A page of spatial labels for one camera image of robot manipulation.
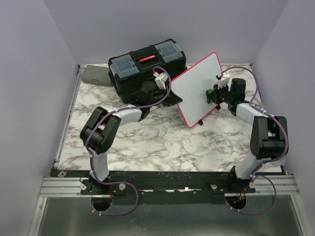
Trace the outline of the pink framed whiteboard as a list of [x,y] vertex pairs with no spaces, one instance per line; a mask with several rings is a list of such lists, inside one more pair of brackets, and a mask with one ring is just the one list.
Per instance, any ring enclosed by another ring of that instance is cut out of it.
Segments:
[[194,127],[216,107],[207,103],[206,91],[219,81],[221,72],[218,54],[212,52],[171,81],[171,91],[182,99],[177,106],[187,127]]

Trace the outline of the green black whiteboard eraser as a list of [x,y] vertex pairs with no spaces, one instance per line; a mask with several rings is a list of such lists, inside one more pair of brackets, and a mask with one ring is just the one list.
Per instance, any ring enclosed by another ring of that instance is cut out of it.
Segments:
[[213,98],[213,90],[209,89],[206,91],[206,97],[207,97],[207,103],[208,103],[208,98],[212,97]]

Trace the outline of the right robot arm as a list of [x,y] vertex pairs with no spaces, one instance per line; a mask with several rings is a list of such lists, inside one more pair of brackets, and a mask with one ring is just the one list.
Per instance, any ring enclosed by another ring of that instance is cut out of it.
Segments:
[[215,84],[206,91],[207,103],[226,103],[234,116],[252,125],[250,152],[231,169],[232,177],[226,181],[233,193],[243,189],[243,180],[251,179],[263,165],[282,159],[289,148],[286,118],[257,108],[245,100],[245,92],[246,81],[240,78],[233,78],[231,86]]

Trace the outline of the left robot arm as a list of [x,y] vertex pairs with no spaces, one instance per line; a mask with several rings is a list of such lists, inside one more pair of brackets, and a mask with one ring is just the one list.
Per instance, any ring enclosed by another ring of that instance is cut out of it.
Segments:
[[107,154],[119,127],[144,120],[154,106],[169,107],[182,101],[171,89],[160,89],[153,82],[144,82],[128,106],[113,111],[101,106],[94,109],[80,138],[90,155],[90,176],[94,179],[92,188],[96,193],[104,194],[109,189]]

